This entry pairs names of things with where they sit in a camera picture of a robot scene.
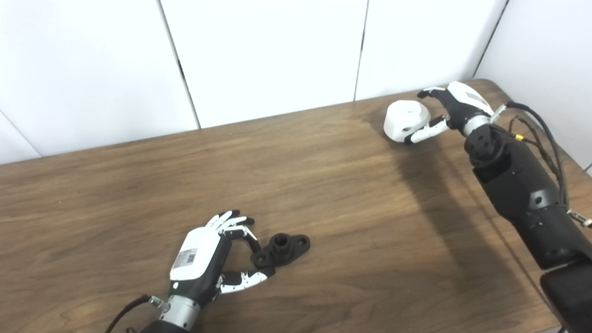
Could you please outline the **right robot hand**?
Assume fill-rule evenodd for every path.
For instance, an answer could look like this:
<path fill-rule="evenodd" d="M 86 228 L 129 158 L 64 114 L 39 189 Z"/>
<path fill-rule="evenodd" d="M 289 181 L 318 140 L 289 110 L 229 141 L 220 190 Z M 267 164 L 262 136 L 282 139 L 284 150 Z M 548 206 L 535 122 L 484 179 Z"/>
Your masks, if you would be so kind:
<path fill-rule="evenodd" d="M 457 130 L 467 137 L 473 130 L 489 123 L 494 111 L 489 103 L 465 83 L 453 81 L 446 88 L 431 87 L 421 90 L 417 97 L 437 99 L 447 115 L 441 115 L 419 130 L 405 137 L 406 145 L 413 145 L 425 139 L 435 137 L 447 130 Z"/>

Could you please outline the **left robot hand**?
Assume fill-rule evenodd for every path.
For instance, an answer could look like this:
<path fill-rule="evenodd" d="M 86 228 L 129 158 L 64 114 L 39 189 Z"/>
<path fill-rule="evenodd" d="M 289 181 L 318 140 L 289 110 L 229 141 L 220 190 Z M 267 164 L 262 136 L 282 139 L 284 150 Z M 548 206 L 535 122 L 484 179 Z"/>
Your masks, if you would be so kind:
<path fill-rule="evenodd" d="M 169 274 L 169 296 L 190 299 L 203 308 L 219 295 L 242 291 L 275 275 L 273 267 L 224 272 L 233 241 L 244 240 L 253 253 L 261 249 L 249 229 L 254 219 L 230 210 L 188 232 Z"/>

